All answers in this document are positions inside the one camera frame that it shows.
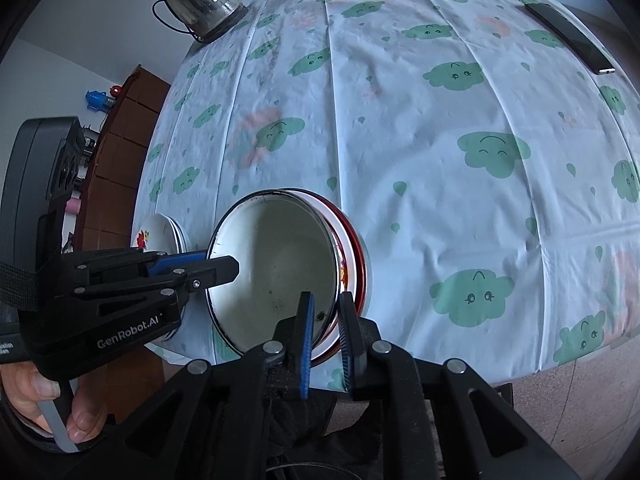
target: tablecloth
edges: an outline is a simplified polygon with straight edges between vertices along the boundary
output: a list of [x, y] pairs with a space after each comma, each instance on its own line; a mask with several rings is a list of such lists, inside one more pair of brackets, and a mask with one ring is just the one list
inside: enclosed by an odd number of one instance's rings
[[[160, 212], [203, 249], [242, 196], [312, 190], [364, 238], [382, 337], [490, 382], [637, 335], [640, 98], [531, 1], [604, 49], [555, 0], [254, 0], [180, 67], [133, 229]], [[203, 294], [156, 351], [228, 358]], [[340, 355], [311, 384], [341, 389]]]

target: human hand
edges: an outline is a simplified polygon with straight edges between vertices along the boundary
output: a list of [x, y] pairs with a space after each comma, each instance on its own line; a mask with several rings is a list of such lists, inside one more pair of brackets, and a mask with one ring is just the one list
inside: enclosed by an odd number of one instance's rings
[[[102, 367], [78, 378], [78, 390], [66, 422], [69, 438], [76, 444], [98, 436], [107, 419], [105, 375], [106, 368]], [[37, 403], [58, 398], [58, 383], [44, 378], [31, 362], [1, 365], [0, 381], [12, 406], [22, 416], [50, 433]]]

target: blue toy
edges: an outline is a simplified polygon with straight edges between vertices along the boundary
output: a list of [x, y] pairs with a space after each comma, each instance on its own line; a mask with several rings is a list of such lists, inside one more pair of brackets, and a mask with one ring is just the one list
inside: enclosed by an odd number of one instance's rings
[[116, 99], [109, 97], [107, 92], [92, 91], [87, 92], [84, 96], [86, 99], [86, 107], [94, 112], [109, 113], [111, 107], [115, 104]]

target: black phone screen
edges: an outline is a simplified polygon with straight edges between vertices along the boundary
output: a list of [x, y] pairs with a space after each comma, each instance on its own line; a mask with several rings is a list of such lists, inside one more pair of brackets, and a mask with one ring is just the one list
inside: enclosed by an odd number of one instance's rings
[[525, 7], [560, 36], [593, 72], [596, 74], [609, 74], [616, 71], [600, 49], [552, 6], [547, 4], [525, 4]]

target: blue gripper pad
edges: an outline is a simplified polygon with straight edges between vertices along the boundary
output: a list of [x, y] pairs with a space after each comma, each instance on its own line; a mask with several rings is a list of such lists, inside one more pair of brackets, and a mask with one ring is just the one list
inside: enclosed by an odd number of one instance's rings
[[348, 341], [349, 335], [346, 329], [346, 323], [342, 322], [338, 312], [338, 327], [340, 329], [340, 354], [342, 355], [342, 374], [344, 376], [344, 387], [348, 392], [351, 391], [351, 378], [353, 377], [353, 356], [351, 355], [351, 342]]
[[306, 399], [309, 395], [309, 377], [311, 375], [311, 345], [314, 332], [314, 314], [316, 300], [314, 295], [309, 295], [309, 301], [306, 304], [306, 325], [305, 338], [302, 346], [302, 355], [300, 356], [300, 398]]
[[205, 260], [207, 251], [195, 251], [193, 253], [172, 254], [171, 256], [162, 256], [158, 258], [155, 264], [149, 267], [149, 276], [158, 276], [171, 267], [180, 267]]

